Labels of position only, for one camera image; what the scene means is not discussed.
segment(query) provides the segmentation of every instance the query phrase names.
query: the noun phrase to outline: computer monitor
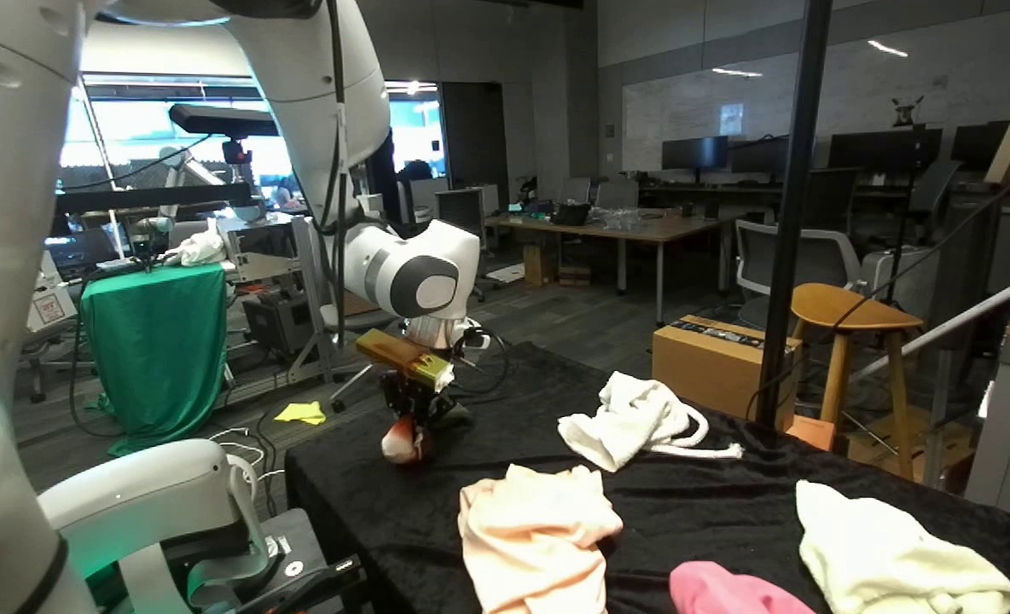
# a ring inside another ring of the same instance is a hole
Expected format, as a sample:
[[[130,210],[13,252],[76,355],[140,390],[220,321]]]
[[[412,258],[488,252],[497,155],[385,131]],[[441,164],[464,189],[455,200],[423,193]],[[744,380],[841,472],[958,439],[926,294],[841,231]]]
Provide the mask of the computer monitor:
[[[790,136],[763,136],[763,141],[735,141],[732,143],[732,167],[735,173],[769,173],[777,183],[785,171]]]
[[[937,159],[943,131],[896,133],[837,133],[828,167],[855,167],[862,173],[914,176]]]
[[[441,191],[438,219],[481,236],[481,191]]]
[[[727,136],[703,136],[703,141],[667,141],[663,143],[663,167],[667,171],[694,171],[697,183],[703,183],[703,171],[727,167]]]
[[[987,173],[1010,123],[957,125],[951,159],[970,173]]]

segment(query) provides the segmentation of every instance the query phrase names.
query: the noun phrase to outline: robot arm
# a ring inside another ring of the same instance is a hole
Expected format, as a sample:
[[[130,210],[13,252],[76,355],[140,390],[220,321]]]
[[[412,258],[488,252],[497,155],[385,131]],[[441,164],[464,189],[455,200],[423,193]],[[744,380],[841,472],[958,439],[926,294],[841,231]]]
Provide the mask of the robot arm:
[[[0,0],[0,398],[24,341],[31,279],[55,210],[50,159],[60,151],[78,43],[96,9],[161,24],[223,19],[254,63],[321,219],[344,216],[328,208],[344,200],[332,197],[340,193],[336,176],[369,156],[390,131],[383,73],[355,0]],[[254,533],[215,449],[176,447],[172,458],[181,459],[176,472],[115,464],[38,503],[0,413],[0,609],[92,609],[85,586],[60,568],[59,533],[76,542],[72,564],[85,557],[78,550],[111,558],[153,540],[208,537],[230,518]]]
[[[470,327],[478,249],[478,236],[448,221],[431,221],[412,238],[357,226],[344,241],[344,287],[402,316],[416,346],[452,351]]]

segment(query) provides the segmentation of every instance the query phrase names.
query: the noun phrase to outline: white towel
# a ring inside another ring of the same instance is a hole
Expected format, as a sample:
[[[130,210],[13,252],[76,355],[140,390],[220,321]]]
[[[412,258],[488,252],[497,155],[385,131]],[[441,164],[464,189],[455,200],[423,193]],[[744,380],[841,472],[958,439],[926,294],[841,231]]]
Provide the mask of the white towel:
[[[507,466],[506,480],[460,490],[464,565],[478,603],[502,614],[601,614],[604,554],[596,542],[621,533],[590,466],[536,475]]]
[[[697,449],[707,433],[707,417],[680,401],[668,387],[623,372],[610,372],[595,417],[575,413],[560,421],[565,447],[610,475],[621,472],[643,447],[674,458],[744,458],[738,445],[727,449]]]
[[[801,558],[837,614],[1008,614],[1010,581],[907,512],[795,483]]]

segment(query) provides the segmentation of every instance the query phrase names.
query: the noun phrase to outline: wooden table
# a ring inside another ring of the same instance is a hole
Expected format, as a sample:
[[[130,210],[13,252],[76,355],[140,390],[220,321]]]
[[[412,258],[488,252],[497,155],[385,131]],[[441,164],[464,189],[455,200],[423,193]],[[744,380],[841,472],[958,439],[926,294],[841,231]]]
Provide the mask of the wooden table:
[[[287,497],[308,512],[328,558],[357,557],[365,564],[365,596],[377,609],[481,609],[460,557],[460,488],[481,479],[497,480],[507,464],[543,475],[576,466],[580,458],[556,424],[565,413],[595,413],[590,390],[609,376],[536,346],[496,346],[478,370],[456,372],[456,390],[496,390],[464,401],[476,417],[468,433],[438,435],[427,459],[393,466],[378,453],[390,409],[332,421],[282,458]],[[790,435],[761,435],[719,413],[707,421],[713,439],[744,445],[744,459],[694,464],[637,453],[618,475],[604,475],[604,496],[623,522],[623,533],[601,542],[609,609],[668,614],[668,568],[683,558],[713,558],[826,609],[820,584],[797,558],[804,528],[795,516],[795,479],[828,483],[848,497],[886,503],[932,537],[979,550],[1010,578],[1008,512],[896,480]]]
[[[590,236],[590,238],[616,238],[616,289],[628,289],[628,241],[654,246],[654,325],[667,321],[667,246],[687,236],[719,227],[719,289],[727,287],[727,263],[732,263],[732,221],[744,210],[717,210],[717,216],[683,216],[680,208],[628,208],[628,210],[595,210],[588,226],[556,226],[543,219],[488,219],[488,227],[512,227],[512,231],[546,231],[546,236]]]

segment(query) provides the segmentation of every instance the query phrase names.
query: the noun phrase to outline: black table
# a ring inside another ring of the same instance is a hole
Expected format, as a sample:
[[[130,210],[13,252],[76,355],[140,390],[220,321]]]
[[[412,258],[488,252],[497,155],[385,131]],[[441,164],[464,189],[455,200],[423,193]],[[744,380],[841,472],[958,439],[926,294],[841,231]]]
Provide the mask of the black table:
[[[456,490],[502,479],[507,464],[562,472],[580,464],[556,435],[562,413],[590,409],[609,372],[532,346],[506,347],[460,376],[476,428],[416,466],[378,458],[390,413],[336,428],[287,453],[290,503],[308,507],[328,554],[355,554],[378,609],[478,609],[456,537]],[[763,439],[713,417],[713,439],[738,435],[738,464],[637,458],[604,479],[623,533],[604,540],[610,614],[674,609],[667,581],[683,558],[717,558],[763,578],[826,609],[797,558],[795,480],[869,496],[910,512],[928,533],[979,550],[1010,578],[1010,516],[896,480],[795,439]]]

